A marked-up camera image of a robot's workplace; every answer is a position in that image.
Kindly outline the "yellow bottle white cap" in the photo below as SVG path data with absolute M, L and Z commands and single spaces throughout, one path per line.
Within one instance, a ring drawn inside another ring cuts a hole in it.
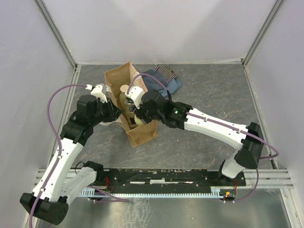
M 143 125 L 143 122 L 136 115 L 134 116 L 134 121 L 137 126 Z

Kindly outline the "brown canvas bag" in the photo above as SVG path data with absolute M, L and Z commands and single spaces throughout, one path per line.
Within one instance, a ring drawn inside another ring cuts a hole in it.
M 118 108 L 123 109 L 119 100 L 121 93 L 120 87 L 123 85 L 128 86 L 137 74 L 139 74 L 139 72 L 131 62 L 127 62 L 118 68 L 104 73 L 105 84 L 110 87 L 110 98 Z M 151 121 L 148 124 L 131 128 L 127 120 L 126 111 L 122 110 L 122 112 L 118 124 L 124 129 L 132 147 L 139 146 L 157 137 L 157 121 Z

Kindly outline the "green bottle with pump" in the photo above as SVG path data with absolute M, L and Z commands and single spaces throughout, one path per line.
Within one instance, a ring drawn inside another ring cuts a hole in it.
M 119 95 L 119 100 L 120 100 L 120 103 L 121 103 L 121 106 L 122 108 L 125 110 L 126 109 L 126 96 L 125 96 L 125 93 L 127 92 L 127 89 L 128 89 L 128 85 L 122 85 L 120 87 L 120 95 Z

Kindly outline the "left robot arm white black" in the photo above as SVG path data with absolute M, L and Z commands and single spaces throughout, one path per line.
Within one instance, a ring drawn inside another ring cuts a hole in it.
M 121 114 L 122 111 L 110 98 L 106 98 L 105 102 L 94 95 L 79 98 L 76 110 L 57 138 L 57 151 L 39 184 L 31 193 L 23 193 L 20 198 L 21 205 L 30 216 L 59 225 L 67 215 L 71 202 L 84 188 L 104 182 L 103 165 L 93 161 L 86 162 L 68 183 L 65 179 L 75 158 L 93 134 L 94 127 L 100 123 L 111 124 Z

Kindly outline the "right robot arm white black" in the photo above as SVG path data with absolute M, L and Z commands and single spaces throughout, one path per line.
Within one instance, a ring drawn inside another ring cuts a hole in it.
M 144 92 L 134 86 L 126 93 L 130 110 L 145 124 L 159 121 L 169 128 L 193 131 L 220 140 L 235 149 L 224 160 L 217 174 L 218 182 L 227 186 L 245 169 L 257 169 L 263 150 L 261 127 L 230 123 L 207 115 L 191 105 L 164 98 L 158 91 Z

